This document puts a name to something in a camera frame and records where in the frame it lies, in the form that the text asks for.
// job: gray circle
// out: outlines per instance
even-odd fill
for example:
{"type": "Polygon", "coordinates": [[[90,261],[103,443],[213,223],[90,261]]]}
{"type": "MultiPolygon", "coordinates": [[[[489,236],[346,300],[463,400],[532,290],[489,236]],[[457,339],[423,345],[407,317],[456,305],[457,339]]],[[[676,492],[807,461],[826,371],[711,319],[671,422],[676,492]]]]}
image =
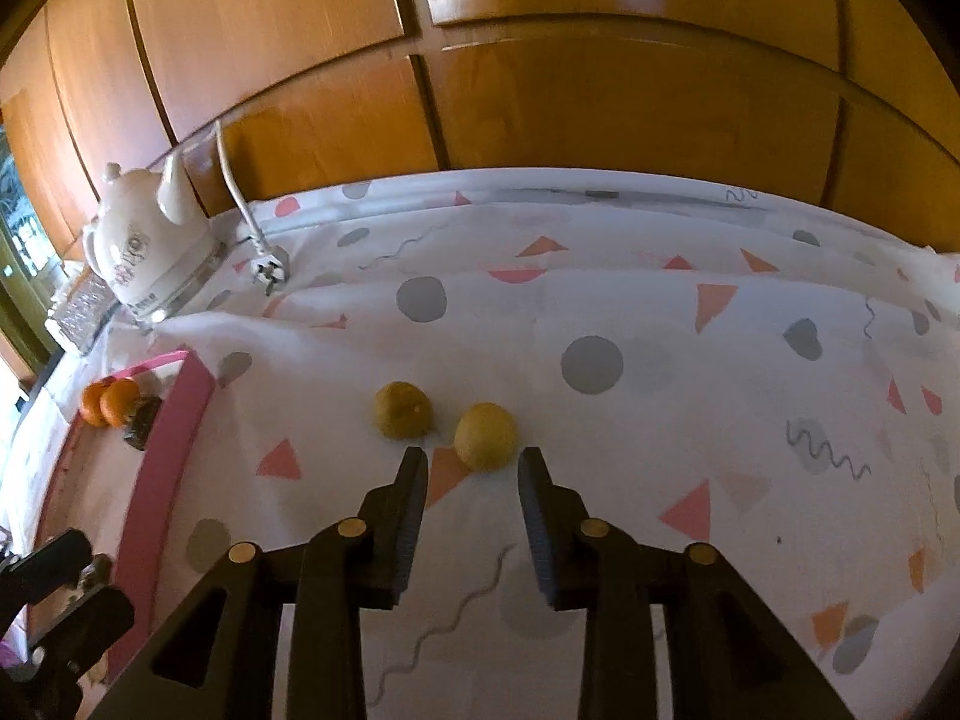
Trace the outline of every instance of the gray circle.
{"type": "Polygon", "coordinates": [[[344,283],[344,277],[340,274],[335,274],[334,271],[328,271],[325,274],[320,274],[308,285],[309,288],[313,289],[316,287],[335,287],[338,284],[344,283]]]}
{"type": "Polygon", "coordinates": [[[227,302],[227,298],[229,298],[231,295],[233,295],[233,293],[230,290],[223,290],[222,293],[214,295],[213,300],[210,300],[210,303],[206,305],[206,309],[208,311],[213,311],[215,308],[222,306],[227,302]]]}
{"type": "Polygon", "coordinates": [[[349,245],[355,244],[358,241],[363,241],[363,238],[366,238],[369,234],[369,227],[357,227],[355,230],[350,230],[349,233],[337,241],[337,247],[348,247],[349,245]]]}
{"type": "Polygon", "coordinates": [[[367,190],[370,189],[370,184],[370,181],[354,181],[352,184],[344,184],[341,189],[343,190],[344,197],[348,197],[351,200],[359,200],[367,196],[367,190]]]}
{"type": "Polygon", "coordinates": [[[833,653],[833,670],[837,674],[853,674],[867,659],[879,624],[880,620],[868,614],[856,616],[847,624],[843,641],[833,653]]]}
{"type": "Polygon", "coordinates": [[[397,308],[413,322],[435,322],[446,314],[446,290],[433,276],[408,278],[397,290],[397,308]]]}
{"type": "Polygon", "coordinates": [[[524,638],[556,638],[577,620],[574,611],[554,611],[536,586],[536,574],[529,560],[517,562],[503,577],[500,616],[524,638]]]}
{"type": "Polygon", "coordinates": [[[202,519],[186,539],[186,562],[198,574],[208,572],[229,550],[230,531],[219,519],[202,519]]]}
{"type": "Polygon", "coordinates": [[[627,361],[624,384],[637,394],[652,395],[677,378],[673,353],[656,341],[627,341],[623,353],[627,361]]]}
{"type": "Polygon", "coordinates": [[[919,311],[911,311],[913,314],[913,331],[918,336],[925,336],[930,329],[930,320],[926,318],[926,314],[921,314],[919,311]]]}
{"type": "Polygon", "coordinates": [[[613,341],[583,336],[570,344],[560,359],[563,381],[584,395],[611,389],[623,375],[623,355],[613,341]]]}
{"type": "Polygon", "coordinates": [[[230,352],[229,355],[220,360],[217,365],[217,384],[220,389],[231,385],[244,373],[250,370],[253,365],[253,357],[247,352],[230,352]]]}
{"type": "Polygon", "coordinates": [[[817,236],[806,230],[794,230],[793,240],[800,241],[802,244],[810,244],[812,247],[819,247],[820,245],[817,236]]]}

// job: gray dot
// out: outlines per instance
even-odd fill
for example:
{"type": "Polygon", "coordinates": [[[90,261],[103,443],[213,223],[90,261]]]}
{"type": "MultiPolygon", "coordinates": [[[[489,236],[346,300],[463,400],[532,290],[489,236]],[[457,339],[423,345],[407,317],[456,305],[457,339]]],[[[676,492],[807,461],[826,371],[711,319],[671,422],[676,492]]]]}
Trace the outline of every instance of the gray dot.
{"type": "Polygon", "coordinates": [[[805,360],[819,360],[824,353],[817,338],[817,325],[813,319],[797,319],[784,333],[784,341],[805,360]]]}
{"type": "Polygon", "coordinates": [[[433,276],[408,278],[397,290],[397,308],[413,322],[435,322],[446,314],[446,291],[433,276]]]}
{"type": "Polygon", "coordinates": [[[950,447],[947,439],[939,434],[930,437],[930,445],[933,447],[933,461],[938,469],[944,473],[950,472],[950,447]]]}
{"type": "Polygon", "coordinates": [[[623,375],[623,355],[613,341],[584,336],[570,344],[560,359],[563,381],[584,395],[611,389],[623,375]]]}
{"type": "Polygon", "coordinates": [[[243,376],[253,364],[253,357],[246,352],[230,352],[217,365],[217,384],[220,389],[230,386],[243,376]]]}
{"type": "Polygon", "coordinates": [[[355,244],[357,241],[363,241],[363,238],[366,238],[369,234],[370,228],[357,227],[355,230],[350,230],[349,233],[337,241],[337,247],[348,247],[351,244],[355,244]]]}
{"type": "Polygon", "coordinates": [[[655,341],[628,341],[623,344],[626,370],[624,384],[640,395],[652,395],[677,377],[673,353],[655,341]]]}
{"type": "Polygon", "coordinates": [[[577,620],[574,611],[554,611],[536,586],[530,560],[516,563],[504,576],[500,590],[500,616],[524,638],[556,638],[577,620]]]}
{"type": "Polygon", "coordinates": [[[186,539],[186,562],[205,574],[230,548],[230,531],[219,519],[202,519],[186,539]]]}
{"type": "Polygon", "coordinates": [[[211,300],[210,303],[206,305],[206,309],[208,311],[213,311],[213,309],[218,308],[219,306],[222,306],[224,303],[227,302],[227,298],[229,298],[231,295],[233,295],[233,293],[230,290],[223,290],[222,293],[219,293],[219,295],[214,296],[213,300],[211,300]]]}
{"type": "Polygon", "coordinates": [[[816,419],[787,423],[786,440],[807,473],[818,474],[830,466],[827,432],[816,419]]]}
{"type": "Polygon", "coordinates": [[[316,287],[335,287],[338,284],[344,283],[344,277],[340,274],[335,274],[333,271],[328,271],[325,274],[320,274],[308,285],[309,289],[316,287]]]}
{"type": "Polygon", "coordinates": [[[343,190],[344,197],[348,197],[351,200],[359,200],[367,196],[367,190],[370,189],[370,184],[370,181],[354,181],[352,184],[344,184],[341,189],[343,190]]]}
{"type": "Polygon", "coordinates": [[[833,653],[833,670],[837,674],[853,674],[867,659],[879,624],[880,620],[868,614],[861,614],[847,624],[843,641],[833,653]]]}
{"type": "Polygon", "coordinates": [[[810,244],[812,247],[819,247],[820,245],[817,236],[813,233],[808,233],[806,230],[794,230],[793,240],[800,241],[802,244],[810,244]]]}
{"type": "Polygon", "coordinates": [[[921,314],[919,311],[910,313],[913,314],[913,331],[918,336],[925,336],[930,329],[930,320],[926,318],[926,314],[921,314]]]}

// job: squiggle line pattern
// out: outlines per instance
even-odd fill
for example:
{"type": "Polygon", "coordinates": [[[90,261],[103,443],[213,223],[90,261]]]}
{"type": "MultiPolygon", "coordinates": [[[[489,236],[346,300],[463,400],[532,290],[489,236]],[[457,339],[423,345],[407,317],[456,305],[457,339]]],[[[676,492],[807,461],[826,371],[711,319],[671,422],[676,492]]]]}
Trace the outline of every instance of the squiggle line pattern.
{"type": "Polygon", "coordinates": [[[853,461],[850,459],[850,455],[843,455],[843,456],[840,458],[840,460],[834,460],[834,459],[833,459],[833,447],[830,446],[830,442],[829,442],[827,439],[824,439],[824,440],[821,442],[820,446],[817,447],[817,450],[814,452],[814,451],[813,451],[813,436],[810,435],[810,431],[808,431],[808,429],[806,429],[806,428],[800,428],[800,429],[797,431],[797,437],[796,437],[795,439],[791,439],[791,437],[790,437],[790,420],[789,420],[789,419],[786,420],[786,442],[787,442],[790,446],[796,446],[796,445],[798,445],[798,443],[800,443],[800,442],[803,440],[803,436],[804,436],[804,435],[806,435],[806,451],[808,451],[808,452],[810,453],[810,457],[811,457],[811,458],[813,458],[813,459],[815,459],[815,460],[819,460],[819,459],[820,459],[820,456],[824,453],[824,447],[826,447],[826,448],[827,448],[827,452],[829,452],[830,465],[833,466],[834,469],[838,469],[840,466],[843,466],[843,464],[846,463],[848,466],[850,466],[850,474],[851,474],[851,476],[853,476],[853,480],[854,480],[855,482],[859,482],[859,481],[860,481],[860,477],[863,476],[864,471],[866,471],[866,472],[867,472],[868,474],[870,474],[871,476],[874,475],[874,473],[870,470],[870,466],[868,466],[866,463],[864,463],[864,464],[860,467],[860,471],[854,471],[854,470],[853,470],[853,461]]]}
{"type": "Polygon", "coordinates": [[[865,335],[867,338],[870,338],[870,340],[872,341],[874,337],[867,332],[867,328],[874,323],[874,319],[877,318],[877,312],[875,312],[874,309],[871,308],[870,298],[867,298],[867,296],[864,296],[863,304],[867,307],[867,311],[870,312],[870,322],[867,322],[865,325],[863,325],[863,335],[865,335]]]}
{"type": "Polygon", "coordinates": [[[419,235],[419,237],[408,238],[406,241],[402,242],[402,244],[400,244],[400,248],[397,251],[395,251],[393,254],[383,254],[377,257],[376,260],[373,260],[373,262],[371,262],[370,264],[359,266],[360,271],[368,271],[369,269],[371,269],[373,266],[377,265],[381,261],[397,259],[397,257],[400,257],[400,255],[403,253],[403,250],[405,250],[408,244],[418,244],[420,241],[424,240],[424,238],[426,238],[430,233],[437,232],[438,230],[442,230],[445,227],[450,227],[449,221],[445,224],[435,224],[432,227],[426,228],[424,232],[422,232],[419,235]]]}
{"type": "Polygon", "coordinates": [[[376,698],[374,698],[372,701],[368,701],[367,707],[372,709],[381,701],[383,701],[384,693],[387,690],[387,677],[389,677],[391,674],[412,674],[414,672],[416,666],[419,665],[419,654],[421,654],[421,649],[424,648],[424,642],[426,642],[426,640],[428,640],[430,637],[442,637],[443,635],[452,634],[459,627],[460,621],[464,617],[464,610],[467,608],[469,603],[471,601],[475,601],[477,598],[483,598],[485,595],[490,595],[494,590],[496,590],[498,584],[500,584],[500,577],[503,575],[503,562],[507,559],[507,555],[510,554],[510,551],[515,546],[517,545],[508,544],[503,548],[500,554],[497,555],[496,574],[493,575],[493,581],[491,581],[487,586],[478,590],[474,590],[472,593],[464,596],[464,599],[457,607],[457,613],[454,615],[453,622],[450,625],[443,626],[441,628],[431,628],[419,635],[414,643],[414,656],[409,665],[395,664],[390,666],[390,668],[380,675],[380,684],[376,688],[376,698]]]}

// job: kettle handle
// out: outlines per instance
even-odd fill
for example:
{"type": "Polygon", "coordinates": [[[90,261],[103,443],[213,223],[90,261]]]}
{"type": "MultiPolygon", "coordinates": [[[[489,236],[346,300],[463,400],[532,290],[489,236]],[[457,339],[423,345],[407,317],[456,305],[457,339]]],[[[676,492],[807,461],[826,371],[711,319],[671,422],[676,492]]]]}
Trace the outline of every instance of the kettle handle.
{"type": "Polygon", "coordinates": [[[104,276],[103,272],[100,270],[100,265],[97,263],[97,252],[93,247],[93,234],[96,231],[97,224],[94,221],[88,225],[85,225],[83,228],[83,256],[86,257],[86,264],[90,265],[90,269],[92,269],[95,274],[106,281],[107,276],[104,276]]]}

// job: orange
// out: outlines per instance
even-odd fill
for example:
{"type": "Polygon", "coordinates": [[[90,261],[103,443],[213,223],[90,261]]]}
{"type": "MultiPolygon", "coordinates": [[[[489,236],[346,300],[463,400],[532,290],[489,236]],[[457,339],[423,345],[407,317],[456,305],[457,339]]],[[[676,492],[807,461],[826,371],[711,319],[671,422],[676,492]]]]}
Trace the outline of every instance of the orange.
{"type": "Polygon", "coordinates": [[[99,381],[87,385],[80,396],[80,416],[93,427],[107,427],[107,420],[100,411],[100,398],[107,391],[109,382],[99,381]]]}
{"type": "Polygon", "coordinates": [[[100,396],[100,413],[113,427],[124,427],[133,416],[140,387],[133,379],[117,379],[100,396]]]}

